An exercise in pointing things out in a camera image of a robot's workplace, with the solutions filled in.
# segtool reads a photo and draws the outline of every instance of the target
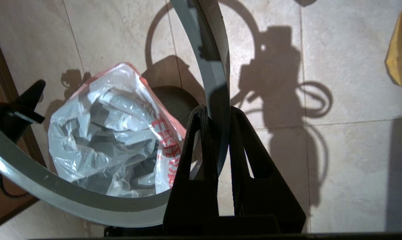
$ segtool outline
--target plastic bag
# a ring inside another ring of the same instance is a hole
[[[52,115],[48,129],[61,178],[119,197],[150,196],[172,187],[185,135],[127,63],[83,84]]]

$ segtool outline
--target cable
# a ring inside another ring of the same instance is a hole
[[[1,192],[3,192],[4,195],[6,195],[9,198],[13,198],[13,199],[24,198],[27,195],[29,195],[28,192],[26,192],[24,194],[21,194],[21,195],[13,195],[13,194],[8,193],[7,190],[4,187],[3,176],[1,174],[0,174],[0,189],[1,189]]]

